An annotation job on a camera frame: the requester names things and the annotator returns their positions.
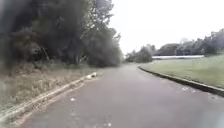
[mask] debris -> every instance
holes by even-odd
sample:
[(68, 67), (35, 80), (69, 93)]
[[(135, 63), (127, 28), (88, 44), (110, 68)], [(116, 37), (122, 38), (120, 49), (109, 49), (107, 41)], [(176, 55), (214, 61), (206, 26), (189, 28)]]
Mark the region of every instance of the debris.
[(184, 88), (182, 88), (182, 90), (183, 90), (183, 91), (187, 91), (187, 90), (188, 90), (188, 88), (187, 88), (187, 87), (184, 87)]
[(75, 98), (71, 98), (71, 101), (75, 101)]
[(94, 73), (92, 74), (92, 77), (96, 77), (96, 76), (97, 76), (97, 73), (94, 72)]
[(216, 99), (218, 99), (217, 96), (213, 96), (213, 95), (211, 95), (210, 98), (211, 98), (212, 100), (216, 100)]
[(111, 123), (108, 123), (108, 124), (107, 124), (107, 126), (108, 126), (108, 127), (111, 127), (111, 126), (112, 126), (112, 124), (111, 124)]
[(192, 93), (195, 93), (196, 91), (194, 89), (191, 90)]
[(88, 75), (86, 76), (87, 79), (91, 79), (92, 78), (92, 75)]
[(76, 116), (76, 113), (75, 112), (72, 112), (71, 116)]

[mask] asphalt road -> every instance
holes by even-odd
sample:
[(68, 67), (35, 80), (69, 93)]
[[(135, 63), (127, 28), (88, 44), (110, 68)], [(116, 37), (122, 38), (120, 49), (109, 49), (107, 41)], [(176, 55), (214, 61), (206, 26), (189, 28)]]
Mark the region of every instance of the asphalt road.
[(21, 128), (224, 128), (224, 100), (140, 71), (106, 69)]

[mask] tree line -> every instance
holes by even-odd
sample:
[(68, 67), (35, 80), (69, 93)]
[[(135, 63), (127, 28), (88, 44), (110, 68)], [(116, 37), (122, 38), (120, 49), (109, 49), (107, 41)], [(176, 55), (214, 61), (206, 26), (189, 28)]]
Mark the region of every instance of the tree line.
[(184, 40), (162, 46), (156, 56), (214, 55), (224, 49), (224, 29), (212, 32), (210, 36), (197, 40)]
[(0, 21), (1, 55), (9, 68), (21, 61), (51, 59), (101, 67), (120, 64), (121, 35), (108, 26), (111, 0), (22, 0), (18, 11), (13, 2), (6, 1)]
[(224, 50), (224, 29), (212, 32), (210, 36), (197, 40), (182, 40), (180, 43), (163, 45), (156, 50), (154, 45), (146, 45), (140, 51), (126, 55), (127, 62), (151, 62), (152, 56), (215, 55)]
[(125, 57), (126, 62), (147, 63), (152, 61), (152, 54), (155, 52), (154, 45), (142, 46), (141, 49), (136, 52), (135, 50), (128, 53)]

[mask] white object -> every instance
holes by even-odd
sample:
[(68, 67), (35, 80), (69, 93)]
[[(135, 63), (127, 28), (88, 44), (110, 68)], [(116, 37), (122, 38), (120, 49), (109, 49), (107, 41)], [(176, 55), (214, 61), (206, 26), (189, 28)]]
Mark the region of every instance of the white object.
[(188, 88), (184, 87), (184, 88), (182, 88), (182, 90), (183, 90), (183, 91), (187, 91), (187, 90), (188, 90)]
[(108, 127), (111, 127), (111, 126), (112, 126), (112, 124), (111, 124), (111, 123), (108, 123), (108, 124), (107, 124), (107, 126), (108, 126)]
[(96, 73), (96, 72), (94, 72), (94, 73), (92, 74), (92, 76), (93, 76), (93, 77), (96, 77), (96, 76), (97, 76), (97, 73)]
[(91, 75), (88, 75), (88, 76), (86, 76), (86, 78), (87, 78), (87, 79), (91, 79), (91, 78), (92, 78), (92, 76), (91, 76)]
[(71, 98), (71, 101), (75, 101), (75, 98)]

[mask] roadside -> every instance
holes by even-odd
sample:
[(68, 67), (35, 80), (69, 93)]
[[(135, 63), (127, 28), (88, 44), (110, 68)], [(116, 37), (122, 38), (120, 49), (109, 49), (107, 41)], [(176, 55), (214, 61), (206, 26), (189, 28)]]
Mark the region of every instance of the roadside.
[(223, 98), (136, 67), (105, 69), (19, 128), (223, 128)]
[(12, 76), (0, 77), (0, 113), (97, 70), (60, 63), (45, 64), (41, 70), (32, 66), (22, 64), (14, 69)]
[(153, 72), (224, 88), (224, 55), (189, 59), (156, 60), (141, 67)]

